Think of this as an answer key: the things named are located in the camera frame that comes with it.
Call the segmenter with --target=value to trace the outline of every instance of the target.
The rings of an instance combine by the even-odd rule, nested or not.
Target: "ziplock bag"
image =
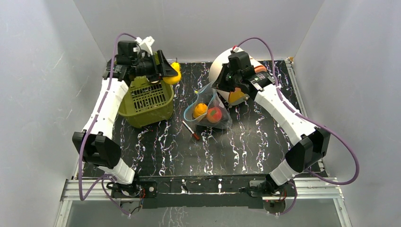
[[[231,127],[233,120],[223,102],[217,96],[216,90],[213,89],[212,83],[198,90],[197,99],[184,112],[184,119],[187,122],[193,122],[196,125],[213,127],[218,129],[226,129]],[[198,104],[207,105],[207,111],[200,116],[194,118],[193,112]]]

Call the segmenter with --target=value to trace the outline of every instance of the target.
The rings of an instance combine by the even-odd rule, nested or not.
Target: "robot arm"
[[[82,132],[75,132],[72,141],[79,153],[86,132],[90,132],[84,146],[83,161],[97,166],[106,174],[116,179],[117,191],[132,195],[138,191],[139,177],[121,159],[120,145],[112,141],[112,130],[118,108],[129,90],[131,81],[137,76],[146,76],[151,83],[164,77],[178,76],[179,72],[167,62],[161,50],[152,53],[154,39],[121,41],[118,43],[118,55],[115,66],[111,69],[108,62],[103,75],[102,88],[90,119]]]
[[[221,64],[217,77],[211,75],[216,73],[215,70],[210,71],[209,77],[217,78],[212,87],[224,92],[235,92],[240,88],[247,97],[271,114],[287,133],[293,145],[286,153],[283,162],[266,175],[265,181],[250,182],[248,189],[251,196],[264,196],[275,193],[297,174],[324,157],[330,134],[291,112],[279,99],[273,80],[267,72],[256,72],[257,66],[251,62],[250,56],[238,50],[230,51],[228,62]],[[295,109],[286,98],[284,101]]]

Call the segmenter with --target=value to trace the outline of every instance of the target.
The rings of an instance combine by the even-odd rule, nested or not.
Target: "yellow object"
[[[173,63],[171,63],[171,67],[173,67],[173,69],[178,72],[178,76],[163,77],[163,80],[167,84],[176,84],[181,80],[180,64],[178,62],[173,62]]]
[[[196,119],[199,116],[206,114],[207,111],[208,111],[208,106],[204,103],[199,103],[193,110],[192,117]]]
[[[228,96],[228,102],[233,103],[238,99],[244,97],[244,95],[245,94],[241,91],[241,89],[236,87],[234,92],[230,92],[230,95]]]

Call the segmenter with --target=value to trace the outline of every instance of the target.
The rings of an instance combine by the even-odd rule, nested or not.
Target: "laundry basket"
[[[173,86],[164,81],[151,84],[146,77],[137,77],[125,94],[118,114],[135,128],[168,120],[173,115]]]

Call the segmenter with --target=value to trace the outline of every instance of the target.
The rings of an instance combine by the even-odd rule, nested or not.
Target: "black marble table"
[[[271,62],[262,62],[271,72]],[[136,129],[118,116],[113,140],[121,145],[122,159],[140,176],[246,175],[268,173],[290,148],[283,129],[252,100],[229,108],[230,129],[190,125],[201,136],[196,141],[182,125],[184,110],[196,99],[194,91],[208,84],[210,62],[182,63],[182,80],[174,85],[174,114],[167,120]],[[275,68],[284,96],[299,109],[284,61]],[[85,177],[103,171],[85,165]]]

